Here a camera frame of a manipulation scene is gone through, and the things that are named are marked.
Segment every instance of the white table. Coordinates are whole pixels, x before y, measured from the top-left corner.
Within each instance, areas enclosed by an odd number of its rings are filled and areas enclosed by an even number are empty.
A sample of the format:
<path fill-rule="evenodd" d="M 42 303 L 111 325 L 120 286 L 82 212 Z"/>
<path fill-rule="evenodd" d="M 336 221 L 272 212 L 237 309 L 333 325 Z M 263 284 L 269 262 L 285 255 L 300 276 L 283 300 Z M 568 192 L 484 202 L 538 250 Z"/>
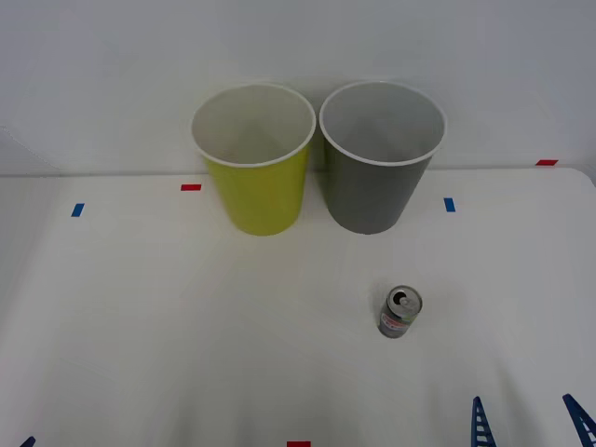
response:
<path fill-rule="evenodd" d="M 479 395 L 499 447 L 580 447 L 562 395 L 596 417 L 595 232 L 571 169 L 429 171 L 376 236 L 312 178 L 274 237 L 234 229 L 209 176 L 0 179 L 0 445 L 460 447 Z M 424 308 L 389 340 L 398 284 Z"/>

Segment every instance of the white wall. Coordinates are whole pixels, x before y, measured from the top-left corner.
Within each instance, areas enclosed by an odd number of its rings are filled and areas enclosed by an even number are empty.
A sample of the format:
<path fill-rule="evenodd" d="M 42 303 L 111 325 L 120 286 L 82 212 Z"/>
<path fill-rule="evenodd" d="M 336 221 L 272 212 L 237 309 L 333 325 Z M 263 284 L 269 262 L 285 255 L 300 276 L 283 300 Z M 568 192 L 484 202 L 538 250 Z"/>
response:
<path fill-rule="evenodd" d="M 0 126 L 64 173 L 194 172 L 187 123 L 218 88 L 319 106 L 396 78 L 448 114 L 435 166 L 594 163 L 594 23 L 593 0 L 4 0 Z"/>

